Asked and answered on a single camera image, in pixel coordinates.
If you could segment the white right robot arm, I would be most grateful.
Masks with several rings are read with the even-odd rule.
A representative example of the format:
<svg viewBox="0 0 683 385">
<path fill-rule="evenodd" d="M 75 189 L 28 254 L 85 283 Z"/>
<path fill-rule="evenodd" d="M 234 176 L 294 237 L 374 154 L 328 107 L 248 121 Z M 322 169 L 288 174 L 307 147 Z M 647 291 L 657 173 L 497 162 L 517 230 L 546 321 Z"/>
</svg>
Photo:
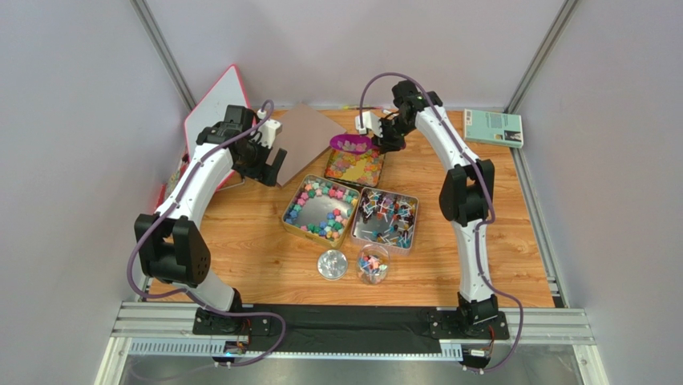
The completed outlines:
<svg viewBox="0 0 683 385">
<path fill-rule="evenodd" d="M 434 149 L 446 172 L 439 208 L 457 237 L 461 271 L 457 319 L 467 329 L 481 327 L 499 313 L 486 240 L 487 226 L 495 219 L 495 166 L 469 149 L 435 92 L 404 77 L 393 86 L 392 95 L 398 110 L 378 121 L 372 143 L 380 152 L 398 152 L 405 148 L 407 135 L 418 130 Z"/>
</svg>

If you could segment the clear plastic jar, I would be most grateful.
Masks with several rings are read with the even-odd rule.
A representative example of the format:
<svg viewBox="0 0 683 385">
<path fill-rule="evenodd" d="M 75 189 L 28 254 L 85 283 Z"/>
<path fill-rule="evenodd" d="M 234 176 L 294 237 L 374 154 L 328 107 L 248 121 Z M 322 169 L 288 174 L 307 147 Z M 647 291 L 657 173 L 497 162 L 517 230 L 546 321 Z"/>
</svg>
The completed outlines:
<svg viewBox="0 0 683 385">
<path fill-rule="evenodd" d="M 356 262 L 357 276 L 367 285 L 384 282 L 390 272 L 390 255 L 380 245 L 368 244 L 361 248 Z"/>
</svg>

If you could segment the purple plastic scoop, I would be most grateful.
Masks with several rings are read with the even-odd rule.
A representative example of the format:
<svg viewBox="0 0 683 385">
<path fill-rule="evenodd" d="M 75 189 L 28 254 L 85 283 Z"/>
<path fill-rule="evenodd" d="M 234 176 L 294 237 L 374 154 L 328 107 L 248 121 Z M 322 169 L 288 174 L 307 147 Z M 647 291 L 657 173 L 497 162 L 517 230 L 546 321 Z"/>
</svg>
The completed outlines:
<svg viewBox="0 0 683 385">
<path fill-rule="evenodd" d="M 329 141 L 329 146 L 339 152 L 347 152 L 354 155 L 365 154 L 376 148 L 371 138 L 356 134 L 333 136 Z"/>
</svg>

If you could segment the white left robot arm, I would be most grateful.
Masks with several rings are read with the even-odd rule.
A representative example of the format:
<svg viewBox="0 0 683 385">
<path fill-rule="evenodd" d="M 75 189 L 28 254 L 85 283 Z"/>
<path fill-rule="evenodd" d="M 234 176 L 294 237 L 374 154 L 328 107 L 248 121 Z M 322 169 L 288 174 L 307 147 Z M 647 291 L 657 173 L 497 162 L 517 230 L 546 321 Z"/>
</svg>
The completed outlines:
<svg viewBox="0 0 683 385">
<path fill-rule="evenodd" d="M 152 214 L 134 224 L 135 248 L 127 268 L 140 264 L 142 273 L 172 285 L 201 308 L 227 318 L 244 318 L 239 292 L 211 268 L 212 257 L 200 232 L 204 212 L 223 179 L 231 172 L 273 187 L 287 155 L 273 150 L 281 123 L 273 119 L 274 103 L 254 111 L 229 105 L 224 118 L 196 138 L 189 165 L 168 198 Z"/>
</svg>

